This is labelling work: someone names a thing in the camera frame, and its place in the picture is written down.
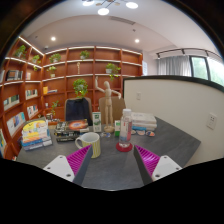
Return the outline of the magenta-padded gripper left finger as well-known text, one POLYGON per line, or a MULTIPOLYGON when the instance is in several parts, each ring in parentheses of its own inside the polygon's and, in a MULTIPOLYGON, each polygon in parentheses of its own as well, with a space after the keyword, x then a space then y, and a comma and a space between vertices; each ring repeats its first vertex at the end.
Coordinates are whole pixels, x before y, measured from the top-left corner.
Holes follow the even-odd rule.
POLYGON ((57 156, 44 167, 44 170, 77 185, 81 185, 92 155, 93 148, 91 145, 88 145, 68 156, 57 156))

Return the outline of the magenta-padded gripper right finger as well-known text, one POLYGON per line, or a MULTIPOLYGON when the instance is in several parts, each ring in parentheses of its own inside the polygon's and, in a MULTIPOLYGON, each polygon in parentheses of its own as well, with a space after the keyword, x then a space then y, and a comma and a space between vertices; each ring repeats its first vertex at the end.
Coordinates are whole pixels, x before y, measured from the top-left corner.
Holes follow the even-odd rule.
POLYGON ((145 185, 181 170, 168 155, 158 156, 138 145, 134 146, 134 156, 145 185))

